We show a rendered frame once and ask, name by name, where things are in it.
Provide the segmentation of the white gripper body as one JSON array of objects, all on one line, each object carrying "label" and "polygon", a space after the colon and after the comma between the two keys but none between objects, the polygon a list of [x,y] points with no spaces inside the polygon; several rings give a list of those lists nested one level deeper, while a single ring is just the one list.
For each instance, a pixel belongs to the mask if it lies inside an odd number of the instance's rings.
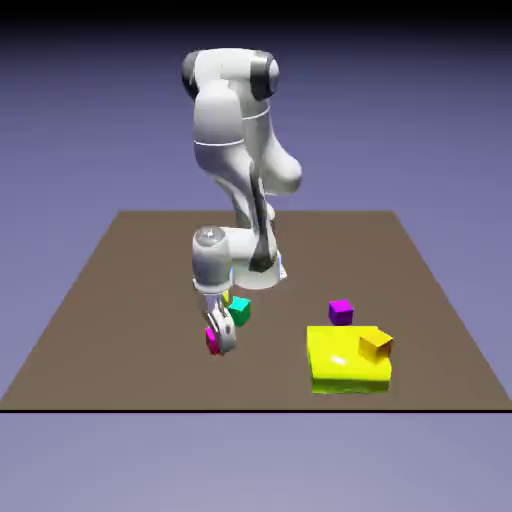
[{"label": "white gripper body", "polygon": [[233,350],[236,345],[236,329],[229,311],[215,305],[213,310],[206,314],[206,319],[219,344],[220,353],[216,355],[224,355]]}]

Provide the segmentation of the small teal cube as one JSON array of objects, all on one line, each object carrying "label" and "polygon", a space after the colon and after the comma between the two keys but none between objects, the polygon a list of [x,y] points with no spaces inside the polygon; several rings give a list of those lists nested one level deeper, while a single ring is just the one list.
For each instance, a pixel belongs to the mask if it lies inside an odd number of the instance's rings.
[{"label": "small teal cube", "polygon": [[233,296],[228,310],[236,326],[244,326],[251,315],[251,301],[247,298]]}]

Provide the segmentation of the small purple cube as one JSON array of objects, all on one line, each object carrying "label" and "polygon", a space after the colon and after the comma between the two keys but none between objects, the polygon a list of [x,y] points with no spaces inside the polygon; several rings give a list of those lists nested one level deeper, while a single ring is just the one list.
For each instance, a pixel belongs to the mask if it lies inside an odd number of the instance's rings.
[{"label": "small purple cube", "polygon": [[354,309],[347,299],[332,300],[329,302],[329,319],[335,326],[351,325]]}]

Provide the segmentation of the small orange cube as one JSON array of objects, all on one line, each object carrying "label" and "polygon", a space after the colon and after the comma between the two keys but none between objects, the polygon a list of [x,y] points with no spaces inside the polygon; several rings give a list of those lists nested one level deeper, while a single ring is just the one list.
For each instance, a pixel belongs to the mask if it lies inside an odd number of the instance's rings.
[{"label": "small orange cube", "polygon": [[371,362],[388,358],[393,337],[376,326],[364,327],[359,334],[358,353]]}]

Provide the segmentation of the large yellow box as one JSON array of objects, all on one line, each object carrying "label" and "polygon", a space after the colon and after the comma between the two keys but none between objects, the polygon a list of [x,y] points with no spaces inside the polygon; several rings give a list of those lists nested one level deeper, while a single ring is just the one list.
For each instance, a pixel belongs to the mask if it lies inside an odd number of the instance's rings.
[{"label": "large yellow box", "polygon": [[308,326],[307,356],[312,392],[372,394],[387,392],[390,356],[371,362],[358,353],[359,334],[368,326]]}]

